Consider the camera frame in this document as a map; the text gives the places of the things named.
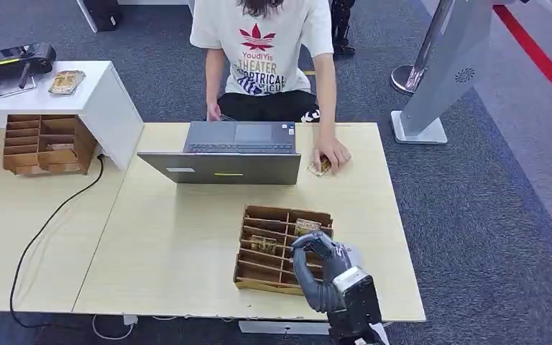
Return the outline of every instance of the black pants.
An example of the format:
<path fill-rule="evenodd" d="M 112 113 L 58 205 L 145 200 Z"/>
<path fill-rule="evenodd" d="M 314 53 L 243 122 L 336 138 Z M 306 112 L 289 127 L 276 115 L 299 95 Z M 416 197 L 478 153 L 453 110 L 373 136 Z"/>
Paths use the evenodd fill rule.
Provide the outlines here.
<path fill-rule="evenodd" d="M 268 96 L 225 93 L 218 100 L 221 113 L 237 121 L 318 122 L 316 96 L 288 91 Z"/>

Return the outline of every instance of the laptop lid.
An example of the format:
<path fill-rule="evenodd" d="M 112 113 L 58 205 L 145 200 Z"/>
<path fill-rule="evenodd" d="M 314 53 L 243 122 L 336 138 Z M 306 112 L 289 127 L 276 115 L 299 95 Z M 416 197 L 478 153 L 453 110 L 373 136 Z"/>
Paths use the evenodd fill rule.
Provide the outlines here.
<path fill-rule="evenodd" d="M 176 183 L 294 185 L 301 161 L 299 154 L 137 154 Z"/>

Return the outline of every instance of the red floor line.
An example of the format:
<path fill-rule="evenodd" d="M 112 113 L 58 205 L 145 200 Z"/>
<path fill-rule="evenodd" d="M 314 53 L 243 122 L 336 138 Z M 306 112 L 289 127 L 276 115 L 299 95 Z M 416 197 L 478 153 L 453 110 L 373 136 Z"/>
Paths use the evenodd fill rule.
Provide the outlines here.
<path fill-rule="evenodd" d="M 500 17 L 507 29 L 509 29 L 513 37 L 517 40 L 517 43 L 519 43 L 526 54 L 530 56 L 530 59 L 532 59 L 538 69 L 552 83 L 552 61 L 549 56 L 547 56 L 541 47 L 536 44 L 536 41 L 524 30 L 506 6 L 495 5 L 494 12 Z"/>

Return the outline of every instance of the white t-shirt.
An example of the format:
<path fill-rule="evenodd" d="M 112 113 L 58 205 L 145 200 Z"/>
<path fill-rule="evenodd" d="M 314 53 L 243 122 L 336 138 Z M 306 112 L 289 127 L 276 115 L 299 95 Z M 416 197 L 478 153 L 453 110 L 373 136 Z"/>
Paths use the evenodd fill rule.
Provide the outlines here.
<path fill-rule="evenodd" d="M 284 0 L 268 18 L 243 13 L 239 0 L 195 0 L 190 41 L 223 49 L 231 68 L 226 92 L 263 96 L 302 90 L 301 45 L 312 58 L 333 53 L 328 0 Z"/>

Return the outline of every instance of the person's right hand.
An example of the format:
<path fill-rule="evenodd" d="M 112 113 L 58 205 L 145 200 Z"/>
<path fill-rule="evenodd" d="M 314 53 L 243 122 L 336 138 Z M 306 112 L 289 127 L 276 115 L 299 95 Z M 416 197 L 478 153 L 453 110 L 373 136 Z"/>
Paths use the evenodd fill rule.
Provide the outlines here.
<path fill-rule="evenodd" d="M 217 103 L 209 103 L 206 106 L 206 121 L 220 121 L 221 108 Z"/>

